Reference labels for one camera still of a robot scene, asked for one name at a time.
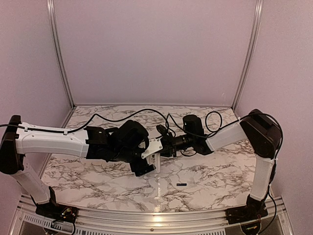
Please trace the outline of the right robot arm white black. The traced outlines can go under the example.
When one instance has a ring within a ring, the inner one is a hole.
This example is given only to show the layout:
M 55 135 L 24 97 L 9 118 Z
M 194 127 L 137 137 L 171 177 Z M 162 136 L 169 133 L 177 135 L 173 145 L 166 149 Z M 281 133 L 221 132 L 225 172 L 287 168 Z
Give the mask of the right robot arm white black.
M 182 119 L 183 132 L 173 136 L 168 126 L 157 126 L 161 133 L 162 157 L 176 157 L 177 152 L 191 148 L 200 155 L 209 155 L 229 146 L 243 146 L 245 151 L 256 158 L 254 178 L 251 191 L 243 207 L 242 215 L 253 219 L 261 212 L 261 206 L 268 197 L 269 187 L 273 181 L 277 156 L 283 143 L 283 130 L 279 122 L 271 115 L 258 109 L 238 118 L 208 134 L 204 128 L 208 125 L 196 115 L 186 115 Z

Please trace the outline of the white remote control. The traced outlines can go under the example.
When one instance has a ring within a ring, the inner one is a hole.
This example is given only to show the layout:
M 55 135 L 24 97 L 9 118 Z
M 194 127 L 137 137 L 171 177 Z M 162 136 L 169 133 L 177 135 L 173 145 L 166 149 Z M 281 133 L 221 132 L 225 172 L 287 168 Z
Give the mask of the white remote control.
M 154 153 L 149 155 L 146 158 L 148 164 L 153 165 L 155 167 L 155 171 L 157 173 L 160 173 L 160 154 L 159 153 Z

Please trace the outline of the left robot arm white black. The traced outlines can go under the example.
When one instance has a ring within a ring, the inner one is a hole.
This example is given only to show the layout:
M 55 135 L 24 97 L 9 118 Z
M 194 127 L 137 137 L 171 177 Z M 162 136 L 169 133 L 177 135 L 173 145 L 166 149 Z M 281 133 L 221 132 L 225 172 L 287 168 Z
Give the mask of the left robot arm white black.
M 88 160 L 129 163 L 142 176 L 156 169 L 151 155 L 163 149 L 159 139 L 149 138 L 138 122 L 128 120 L 119 128 L 87 126 L 77 129 L 37 127 L 11 117 L 0 142 L 0 171 L 11 175 L 50 217 L 57 218 L 62 207 L 48 187 L 25 160 L 29 153 L 72 155 Z

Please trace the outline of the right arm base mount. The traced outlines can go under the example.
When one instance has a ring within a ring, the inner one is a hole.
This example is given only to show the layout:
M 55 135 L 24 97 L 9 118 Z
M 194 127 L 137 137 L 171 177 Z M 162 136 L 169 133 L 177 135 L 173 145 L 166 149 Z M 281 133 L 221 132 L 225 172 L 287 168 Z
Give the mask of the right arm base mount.
M 266 217 L 268 211 L 265 206 L 261 206 L 259 209 L 255 206 L 240 206 L 226 209 L 225 214 L 229 224 L 236 224 Z

